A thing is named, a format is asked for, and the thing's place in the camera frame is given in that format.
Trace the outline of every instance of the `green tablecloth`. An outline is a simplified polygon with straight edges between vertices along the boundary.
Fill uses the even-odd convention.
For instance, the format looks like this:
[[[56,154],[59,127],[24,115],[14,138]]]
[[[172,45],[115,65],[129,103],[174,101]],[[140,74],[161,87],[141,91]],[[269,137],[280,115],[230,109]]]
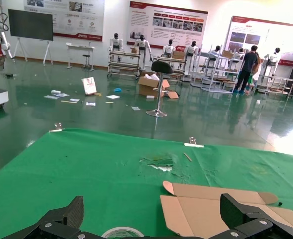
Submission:
[[[178,157],[178,176],[140,162],[165,153]],[[0,237],[76,195],[84,197],[84,231],[127,226],[146,236],[172,235],[160,203],[164,180],[272,192],[293,210],[293,156],[68,129],[46,134],[0,171]]]

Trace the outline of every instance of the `television screen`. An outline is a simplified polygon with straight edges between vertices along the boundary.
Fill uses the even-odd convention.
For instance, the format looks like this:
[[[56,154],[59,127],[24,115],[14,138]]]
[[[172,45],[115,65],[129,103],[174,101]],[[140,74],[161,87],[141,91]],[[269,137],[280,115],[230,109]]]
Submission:
[[[9,9],[12,36],[53,41],[52,15]]]

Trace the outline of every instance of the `white wall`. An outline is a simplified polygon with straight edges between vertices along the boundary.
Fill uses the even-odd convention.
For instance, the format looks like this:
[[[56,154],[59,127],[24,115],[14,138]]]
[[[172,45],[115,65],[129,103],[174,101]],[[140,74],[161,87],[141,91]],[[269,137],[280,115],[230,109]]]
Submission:
[[[158,5],[169,5],[173,7],[189,8],[208,11],[208,20],[204,33],[203,50],[207,51],[211,45],[220,45],[225,43],[226,34],[230,24],[231,17],[234,15],[250,18],[287,22],[293,24],[293,0],[134,0],[140,2],[154,3]],[[3,10],[7,9],[23,10],[24,0],[2,0]],[[107,48],[109,39],[115,32],[126,42],[127,24],[129,15],[130,0],[105,0],[104,15],[104,34],[103,42],[92,42],[96,47],[94,54],[94,64],[107,66]],[[8,39],[12,44],[12,50],[17,43],[16,37],[11,37],[8,33]],[[43,59],[46,42],[33,39],[21,40],[27,49],[28,56],[32,58]],[[51,54],[53,60],[67,61],[66,42],[72,42],[79,45],[87,45],[88,41],[64,37],[54,37],[51,44]],[[129,51],[128,46],[124,46],[125,51]],[[159,55],[160,51],[153,49],[154,55]],[[17,56],[22,56],[22,51],[17,51]],[[72,56],[72,62],[83,63],[84,59],[81,52]],[[277,75],[289,76],[291,67],[279,66]]]

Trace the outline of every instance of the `glossy floor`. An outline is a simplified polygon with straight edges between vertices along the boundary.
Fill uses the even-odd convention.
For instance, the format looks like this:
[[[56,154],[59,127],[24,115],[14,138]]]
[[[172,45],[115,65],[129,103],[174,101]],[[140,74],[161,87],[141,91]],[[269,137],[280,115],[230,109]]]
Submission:
[[[3,77],[0,66],[0,88],[9,90],[9,102],[0,112],[0,169],[24,149],[61,122],[63,127],[117,133],[136,137],[197,144],[233,145],[259,150],[293,154],[293,101],[281,95],[239,96],[212,94],[191,87],[189,83],[171,83],[180,94],[178,100],[164,98],[162,109],[168,116],[155,118],[146,110],[155,108],[155,100],[138,95],[130,77],[107,79],[105,70],[94,72],[80,68],[67,70],[66,65],[17,61],[7,71],[14,79]],[[94,76],[102,96],[85,96],[81,79]],[[106,98],[115,93],[120,98]],[[69,94],[64,100],[77,98],[76,104],[44,98],[51,90]],[[96,106],[86,106],[96,102]],[[141,110],[134,111],[131,106]]]

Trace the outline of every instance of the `bar stool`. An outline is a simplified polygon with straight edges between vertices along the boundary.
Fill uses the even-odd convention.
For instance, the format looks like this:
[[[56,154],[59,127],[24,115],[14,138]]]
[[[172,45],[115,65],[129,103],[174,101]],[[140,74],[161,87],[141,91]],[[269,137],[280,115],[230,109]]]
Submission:
[[[167,113],[164,113],[160,110],[160,103],[161,103],[161,93],[162,93],[162,83],[163,83],[163,74],[172,74],[173,69],[170,64],[163,62],[163,61],[155,61],[152,64],[152,71],[160,72],[160,81],[158,84],[158,88],[154,88],[154,90],[158,91],[157,94],[157,108],[155,110],[149,110],[146,113],[151,116],[156,117],[164,117],[167,116]]]
[[[86,63],[82,65],[82,69],[90,69],[90,55],[85,54],[82,56],[86,57]]]

